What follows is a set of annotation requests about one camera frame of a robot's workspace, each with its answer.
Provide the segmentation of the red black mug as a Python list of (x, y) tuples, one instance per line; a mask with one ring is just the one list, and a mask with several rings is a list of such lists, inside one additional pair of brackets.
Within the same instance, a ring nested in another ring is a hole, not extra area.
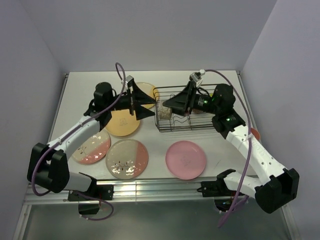
[(192, 113), (193, 113), (193, 114), (197, 114), (197, 115), (198, 115), (198, 114), (203, 114), (203, 113), (204, 113), (204, 111), (202, 111), (202, 110), (198, 110), (198, 109), (193, 109), (193, 110), (192, 110)]

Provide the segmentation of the speckled ceramic cup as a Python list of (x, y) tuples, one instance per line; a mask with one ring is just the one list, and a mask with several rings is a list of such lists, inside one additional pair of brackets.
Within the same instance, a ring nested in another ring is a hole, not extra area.
[(172, 118), (172, 109), (161, 105), (158, 108), (158, 117), (160, 120), (170, 120)]

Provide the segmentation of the pink plastic cup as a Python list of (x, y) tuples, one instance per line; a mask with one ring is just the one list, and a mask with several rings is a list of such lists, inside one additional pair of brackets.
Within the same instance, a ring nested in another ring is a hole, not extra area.
[(253, 127), (250, 130), (252, 135), (259, 141), (261, 139), (260, 133)]

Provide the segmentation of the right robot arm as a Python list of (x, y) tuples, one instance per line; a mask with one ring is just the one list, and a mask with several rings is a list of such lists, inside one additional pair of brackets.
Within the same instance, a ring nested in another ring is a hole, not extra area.
[(162, 106), (180, 116), (194, 109), (212, 114), (214, 129), (246, 158), (257, 175), (252, 178), (227, 169), (215, 181), (201, 182), (197, 191), (203, 197), (222, 197), (239, 191), (240, 195), (254, 198), (264, 212), (271, 214), (296, 198), (300, 175), (294, 168), (287, 169), (279, 163), (251, 133), (251, 127), (234, 110), (234, 94), (234, 88), (225, 83), (217, 84), (212, 95), (201, 94), (189, 82), (177, 95), (163, 101)]

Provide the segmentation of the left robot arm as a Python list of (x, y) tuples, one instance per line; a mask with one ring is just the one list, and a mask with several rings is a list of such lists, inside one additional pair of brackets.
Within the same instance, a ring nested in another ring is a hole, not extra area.
[(83, 173), (69, 170), (68, 160), (90, 137), (100, 132), (112, 119), (112, 111), (129, 110), (137, 120), (154, 116), (145, 108), (155, 100), (144, 93), (134, 80), (125, 82), (121, 92), (114, 95), (108, 82), (96, 85), (93, 99), (78, 123), (68, 132), (49, 143), (37, 143), (31, 151), (27, 179), (35, 195), (42, 196), (36, 186), (46, 192), (60, 193), (63, 190), (79, 191), (86, 200), (96, 197), (96, 179)]

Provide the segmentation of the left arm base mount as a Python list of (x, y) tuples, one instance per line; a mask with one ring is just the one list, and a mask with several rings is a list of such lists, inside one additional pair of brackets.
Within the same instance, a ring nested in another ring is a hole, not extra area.
[[(69, 190), (67, 200), (69, 202), (84, 202), (84, 201), (98, 201), (98, 204), (90, 206), (89, 203), (79, 203), (78, 213), (81, 218), (87, 221), (102, 221), (110, 218), (114, 213), (114, 206), (108, 202), (113, 199), (114, 185), (113, 184), (98, 184), (98, 180), (86, 175), (91, 179), (91, 183), (87, 191)], [(101, 205), (108, 205), (110, 207), (110, 213), (102, 218), (93, 218), (96, 215)]]

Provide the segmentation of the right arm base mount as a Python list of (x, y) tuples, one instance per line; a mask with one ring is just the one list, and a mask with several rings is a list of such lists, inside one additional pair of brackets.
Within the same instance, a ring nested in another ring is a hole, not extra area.
[(215, 211), (218, 212), (221, 216), (225, 215), (230, 210), (233, 202), (235, 202), (235, 207), (232, 211), (235, 212), (244, 204), (247, 204), (249, 200), (248, 196), (245, 196), (240, 192), (238, 196), (243, 196), (243, 198), (241, 198), (239, 201), (235, 201), (237, 190), (230, 190), (227, 188), (224, 179), (226, 177), (229, 177), (233, 173), (238, 174), (239, 178), (241, 178), (243, 175), (234, 169), (227, 169), (220, 173), (216, 177), (216, 180), (202, 181), (200, 183), (200, 187), (196, 190), (198, 193), (202, 194), (203, 198), (229, 197), (229, 200), (218, 199), (214, 201), (214, 206), (216, 208)]

